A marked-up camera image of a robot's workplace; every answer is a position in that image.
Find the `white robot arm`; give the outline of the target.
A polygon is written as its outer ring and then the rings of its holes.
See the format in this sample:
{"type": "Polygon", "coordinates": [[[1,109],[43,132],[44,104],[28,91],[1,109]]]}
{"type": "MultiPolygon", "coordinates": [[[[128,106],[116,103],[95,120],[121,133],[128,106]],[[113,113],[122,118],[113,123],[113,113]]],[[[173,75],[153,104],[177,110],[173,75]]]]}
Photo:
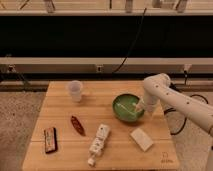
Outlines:
{"type": "Polygon", "coordinates": [[[170,88],[171,79],[165,74],[143,80],[143,95],[135,110],[152,114],[159,100],[169,104],[213,137],[213,106],[181,94],[170,88]]]}

